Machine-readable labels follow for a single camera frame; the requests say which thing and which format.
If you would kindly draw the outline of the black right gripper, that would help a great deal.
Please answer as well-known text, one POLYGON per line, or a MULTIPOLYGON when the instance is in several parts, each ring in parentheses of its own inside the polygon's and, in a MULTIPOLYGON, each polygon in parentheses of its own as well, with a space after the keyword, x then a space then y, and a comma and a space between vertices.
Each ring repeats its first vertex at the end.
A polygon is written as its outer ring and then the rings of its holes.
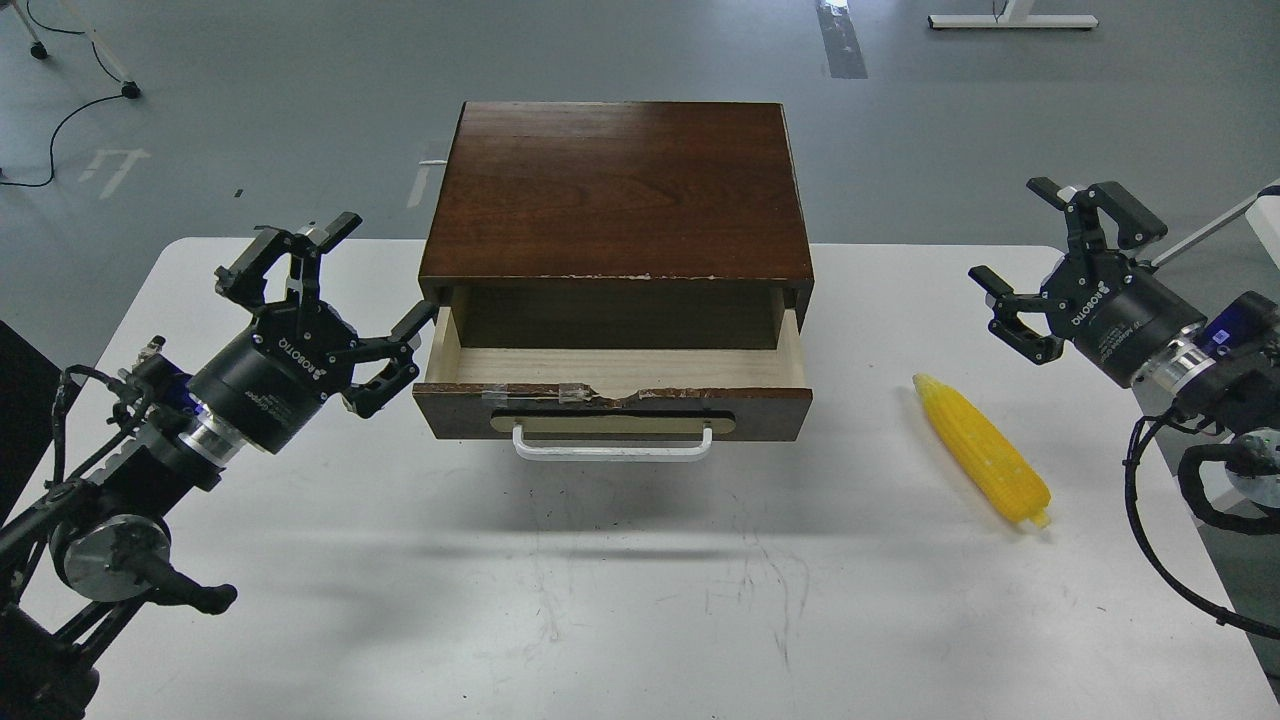
POLYGON ((1061 357, 1064 340, 1108 379, 1130 388, 1139 370, 1170 341, 1207 318, 1155 275, 1119 251, 1165 238, 1169 227, 1123 184, 1106 181, 1083 190, 1032 177, 1027 187, 1061 211, 1068 254, 1044 278, 1043 293, 1015 293, 989 266, 968 275, 991 299, 988 331, 1027 360, 1044 365, 1061 357), (1116 224, 1115 249, 1100 223, 1116 224), (1047 316, 1052 334, 1027 325, 1023 313, 1047 316))

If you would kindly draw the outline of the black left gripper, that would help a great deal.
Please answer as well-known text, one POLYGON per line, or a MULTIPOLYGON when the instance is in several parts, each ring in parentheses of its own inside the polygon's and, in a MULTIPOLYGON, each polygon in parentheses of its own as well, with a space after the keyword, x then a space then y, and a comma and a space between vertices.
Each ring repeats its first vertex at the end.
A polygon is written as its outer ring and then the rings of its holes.
POLYGON ((343 211, 324 227, 301 232, 259 225, 236 261, 215 270, 215 292, 255 313, 253 320, 195 374, 188 389, 262 451, 279 452, 340 389, 346 407, 369 419, 419 374, 413 342, 436 319, 438 304, 421 300, 389 334, 357 338, 355 328, 320 301, 323 256, 362 222, 343 211), (291 259, 285 299, 268 304, 266 274, 284 256, 291 259), (328 359, 335 351, 340 363, 328 359), (387 365, 374 378, 349 386, 353 365, 378 360, 387 365))

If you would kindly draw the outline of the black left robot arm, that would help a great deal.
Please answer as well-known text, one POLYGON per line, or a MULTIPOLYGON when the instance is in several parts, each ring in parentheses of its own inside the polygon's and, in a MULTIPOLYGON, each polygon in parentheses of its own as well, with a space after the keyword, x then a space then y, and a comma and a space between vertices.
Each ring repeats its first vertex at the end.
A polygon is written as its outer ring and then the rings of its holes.
POLYGON ((61 372, 52 475, 3 528, 5 719, 82 719, 96 662, 146 603, 225 612, 237 588, 175 570, 165 516, 211 491, 243 447, 279 452, 332 398, 370 418, 419 375, 413 350, 436 304, 364 338, 321 297, 323 259, 360 222, 346 211, 300 232, 259 227, 215 274, 250 324, 195 374, 161 340, 115 377, 61 372))

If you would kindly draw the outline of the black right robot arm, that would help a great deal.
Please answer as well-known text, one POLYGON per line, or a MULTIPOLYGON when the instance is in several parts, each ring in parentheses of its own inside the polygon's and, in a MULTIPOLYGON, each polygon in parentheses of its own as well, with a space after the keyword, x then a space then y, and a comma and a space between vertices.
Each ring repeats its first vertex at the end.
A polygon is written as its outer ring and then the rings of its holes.
POLYGON ((1027 187, 1062 214, 1068 249, 1034 293, 1015 292, 988 266, 969 270, 993 310, 989 333, 1037 365, 1073 345, 1117 386, 1149 382, 1169 395, 1166 411, 1135 423, 1123 462, 1135 542, 1192 606, 1221 625, 1276 639, 1275 625, 1208 601, 1160 562, 1137 507, 1137 469, 1164 428, 1226 434, 1183 452, 1176 482, 1185 505, 1220 530, 1277 534, 1277 305, 1245 292, 1206 318, 1135 256, 1169 228, 1117 182, 1074 188, 1033 177, 1027 187))

